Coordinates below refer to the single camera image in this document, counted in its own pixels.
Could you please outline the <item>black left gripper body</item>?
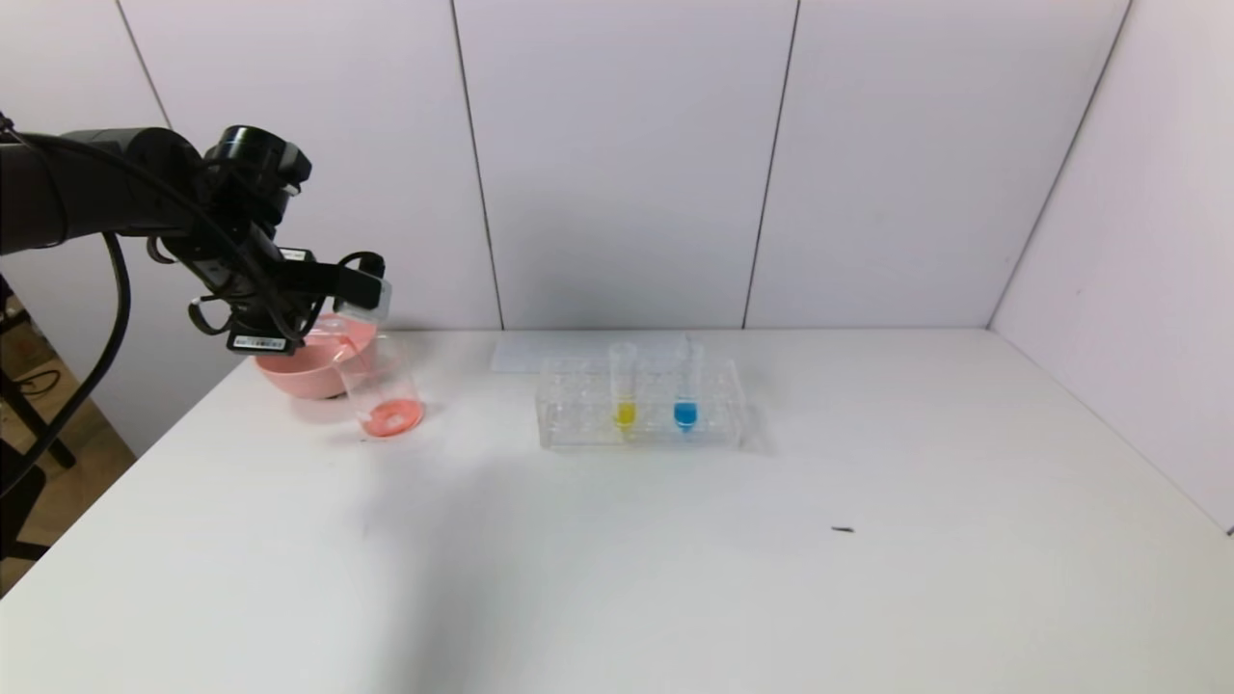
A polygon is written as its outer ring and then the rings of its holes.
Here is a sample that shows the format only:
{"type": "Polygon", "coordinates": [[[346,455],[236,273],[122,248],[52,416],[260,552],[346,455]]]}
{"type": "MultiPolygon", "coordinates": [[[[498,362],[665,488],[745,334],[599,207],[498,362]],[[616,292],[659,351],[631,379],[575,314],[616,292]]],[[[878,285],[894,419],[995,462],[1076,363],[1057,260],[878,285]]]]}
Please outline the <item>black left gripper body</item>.
{"type": "Polygon", "coordinates": [[[195,299],[195,328],[225,333],[234,353],[288,356],[306,340],[306,298],[281,283],[288,263],[306,254],[276,246],[273,231],[258,224],[228,249],[222,233],[195,225],[195,277],[204,285],[195,299]]]}

